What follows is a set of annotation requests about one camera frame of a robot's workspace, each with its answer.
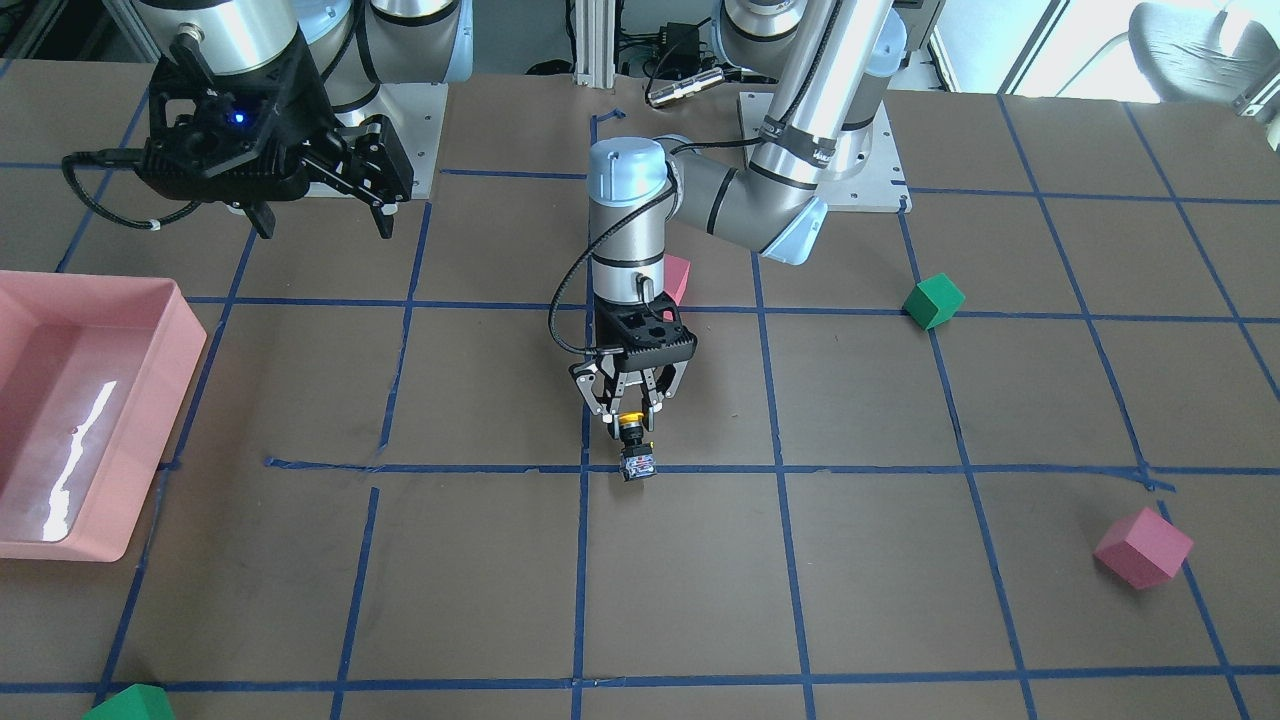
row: pink cube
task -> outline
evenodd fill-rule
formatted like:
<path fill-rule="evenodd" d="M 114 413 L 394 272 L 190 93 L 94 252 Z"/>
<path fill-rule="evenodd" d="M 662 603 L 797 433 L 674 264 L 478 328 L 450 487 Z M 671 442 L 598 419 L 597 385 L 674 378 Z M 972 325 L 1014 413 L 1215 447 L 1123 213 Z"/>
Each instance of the pink cube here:
<path fill-rule="evenodd" d="M 1149 507 L 1116 520 L 1093 556 L 1137 589 L 1167 583 L 1192 550 L 1192 538 Z"/>
<path fill-rule="evenodd" d="M 204 345 L 173 281 L 0 270 L 0 557 L 124 555 Z"/>
<path fill-rule="evenodd" d="M 663 263 L 663 275 L 666 277 L 664 284 L 667 287 L 667 295 L 680 305 L 680 301 L 685 297 L 685 287 L 689 284 L 689 260 L 684 258 L 676 258 L 671 252 L 664 255 Z"/>

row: plastic container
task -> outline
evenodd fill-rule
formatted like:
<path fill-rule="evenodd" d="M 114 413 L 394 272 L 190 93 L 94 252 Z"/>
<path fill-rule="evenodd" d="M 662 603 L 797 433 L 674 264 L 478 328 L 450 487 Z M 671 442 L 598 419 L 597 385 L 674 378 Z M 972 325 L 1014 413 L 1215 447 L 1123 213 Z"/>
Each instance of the plastic container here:
<path fill-rule="evenodd" d="M 124 555 L 204 345 L 170 279 L 0 270 L 0 557 Z"/>

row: metal plate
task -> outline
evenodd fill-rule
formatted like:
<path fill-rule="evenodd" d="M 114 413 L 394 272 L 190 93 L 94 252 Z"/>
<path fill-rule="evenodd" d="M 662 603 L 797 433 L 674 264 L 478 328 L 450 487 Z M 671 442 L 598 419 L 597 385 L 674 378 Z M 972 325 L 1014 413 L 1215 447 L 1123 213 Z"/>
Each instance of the metal plate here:
<path fill-rule="evenodd" d="M 755 137 L 760 132 L 760 120 L 769 110 L 772 92 L 740 92 L 737 96 L 739 119 L 742 123 L 742 137 Z M 851 178 L 818 184 L 818 197 L 827 201 L 837 213 L 897 213 L 906 202 L 911 211 L 911 192 L 906 188 L 906 176 L 902 174 L 902 161 L 897 156 L 897 142 L 888 123 L 888 113 L 881 104 L 872 120 L 872 145 L 863 172 Z"/>
<path fill-rule="evenodd" d="M 413 164 L 413 199 L 431 196 L 435 177 L 435 159 L 440 151 L 440 131 L 444 128 L 444 105 L 449 86 L 444 83 L 384 85 L 378 97 L 355 113 L 344 113 L 338 119 L 348 126 L 360 124 L 369 115 L 384 114 L 396 123 L 404 151 Z M 311 183 L 307 197 L 347 197 L 337 190 Z"/>

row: green cube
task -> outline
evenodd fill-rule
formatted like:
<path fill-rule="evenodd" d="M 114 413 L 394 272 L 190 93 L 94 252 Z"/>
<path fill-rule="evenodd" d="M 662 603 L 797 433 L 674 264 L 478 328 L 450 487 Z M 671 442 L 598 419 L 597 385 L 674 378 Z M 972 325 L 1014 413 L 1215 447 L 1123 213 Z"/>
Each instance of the green cube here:
<path fill-rule="evenodd" d="M 174 720 L 164 691 L 152 685 L 129 685 L 124 692 L 90 710 L 83 720 Z"/>
<path fill-rule="evenodd" d="M 946 274 L 938 273 L 916 284 L 902 309 L 928 331 L 950 320 L 963 302 L 960 288 Z"/>

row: white mounting plate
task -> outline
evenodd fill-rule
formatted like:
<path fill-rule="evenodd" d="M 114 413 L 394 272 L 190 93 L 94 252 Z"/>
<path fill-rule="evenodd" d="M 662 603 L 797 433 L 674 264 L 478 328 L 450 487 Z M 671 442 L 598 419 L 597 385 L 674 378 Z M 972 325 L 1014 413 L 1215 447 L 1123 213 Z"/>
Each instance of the white mounting plate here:
<path fill-rule="evenodd" d="M 338 119 L 347 124 L 360 124 L 369 115 L 384 114 L 396 124 L 410 163 L 413 164 L 415 200 L 431 196 L 431 179 L 435 178 L 435 160 L 440 152 L 440 131 L 444 127 L 444 104 L 449 97 L 449 86 L 443 83 L 415 82 L 404 85 L 384 85 L 372 102 L 356 113 L 339 114 Z M 337 190 L 314 182 L 307 197 L 347 197 Z"/>
<path fill-rule="evenodd" d="M 769 111 L 772 92 L 740 92 L 737 95 L 737 115 L 742 123 L 742 138 L 760 133 L 760 120 Z M 906 188 L 906 176 L 902 174 L 902 161 L 897 156 L 897 143 L 893 129 L 888 124 L 888 113 L 881 104 L 872 120 L 870 151 L 867 164 L 854 177 L 818 183 L 818 197 L 836 213 L 897 213 L 902 201 L 906 211 L 911 211 L 911 193 Z M 751 149 L 745 149 L 750 158 Z"/>

